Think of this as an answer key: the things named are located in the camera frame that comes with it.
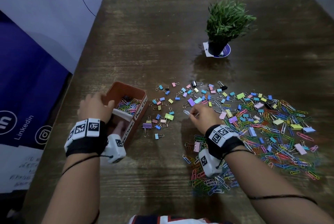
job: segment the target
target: box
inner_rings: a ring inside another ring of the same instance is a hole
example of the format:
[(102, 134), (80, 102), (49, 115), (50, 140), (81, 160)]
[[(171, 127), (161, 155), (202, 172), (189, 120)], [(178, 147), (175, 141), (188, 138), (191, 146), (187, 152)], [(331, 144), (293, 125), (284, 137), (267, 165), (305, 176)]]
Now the box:
[[(142, 100), (134, 115), (116, 109), (124, 96)], [(121, 138), (124, 147), (127, 148), (148, 107), (146, 92), (122, 82), (114, 82), (110, 90), (107, 92), (106, 98), (103, 100), (104, 105), (107, 105), (110, 100), (115, 101), (115, 108), (113, 110), (111, 121), (108, 123), (108, 133), (111, 133), (113, 130), (113, 124), (117, 124), (119, 120), (126, 121), (127, 127)]]

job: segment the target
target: left hand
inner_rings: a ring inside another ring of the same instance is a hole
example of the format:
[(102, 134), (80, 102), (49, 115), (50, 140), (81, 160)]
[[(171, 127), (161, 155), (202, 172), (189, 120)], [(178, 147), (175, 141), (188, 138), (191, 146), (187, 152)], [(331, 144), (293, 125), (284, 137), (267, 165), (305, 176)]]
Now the left hand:
[(102, 97), (105, 96), (106, 94), (101, 92), (97, 92), (93, 96), (88, 94), (86, 99), (80, 102), (80, 108), (77, 112), (79, 120), (96, 118), (108, 123), (114, 109), (115, 101), (111, 100), (108, 105), (105, 106), (102, 103)]

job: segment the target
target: hand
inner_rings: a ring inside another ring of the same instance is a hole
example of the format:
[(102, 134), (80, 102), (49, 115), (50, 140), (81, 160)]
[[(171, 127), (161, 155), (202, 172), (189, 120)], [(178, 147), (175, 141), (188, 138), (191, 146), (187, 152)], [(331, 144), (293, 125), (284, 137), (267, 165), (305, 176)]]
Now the hand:
[(86, 99), (80, 102), (80, 108), (77, 112), (79, 120), (97, 118), (108, 123), (114, 109), (115, 101), (111, 100), (107, 106), (104, 106), (102, 97), (105, 96), (106, 94), (101, 92), (95, 93), (93, 96), (88, 94)]
[(222, 124), (218, 113), (215, 113), (212, 108), (206, 107), (202, 104), (195, 104), (191, 108), (189, 117), (202, 134), (205, 134), (207, 129), (211, 126)]

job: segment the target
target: black plant pot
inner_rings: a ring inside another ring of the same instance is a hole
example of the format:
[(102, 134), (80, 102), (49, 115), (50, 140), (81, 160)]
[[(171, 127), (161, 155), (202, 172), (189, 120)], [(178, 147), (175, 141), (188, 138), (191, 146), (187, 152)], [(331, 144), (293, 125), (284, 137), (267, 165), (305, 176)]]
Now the black plant pot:
[(227, 43), (214, 43), (209, 41), (208, 51), (211, 55), (218, 56), (226, 45)]

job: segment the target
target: coaster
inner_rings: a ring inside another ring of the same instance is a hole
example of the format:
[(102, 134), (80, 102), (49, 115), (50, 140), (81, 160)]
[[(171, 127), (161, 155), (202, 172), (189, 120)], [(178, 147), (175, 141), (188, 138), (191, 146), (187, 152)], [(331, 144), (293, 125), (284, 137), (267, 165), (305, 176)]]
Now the coaster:
[(229, 44), (227, 44), (223, 51), (221, 52), (221, 54), (219, 54), (218, 56), (214, 56), (212, 54), (209, 53), (208, 49), (209, 49), (209, 42), (203, 43), (204, 46), (204, 51), (207, 57), (214, 57), (214, 58), (225, 58), (227, 57), (230, 53), (231, 53), (231, 47)]

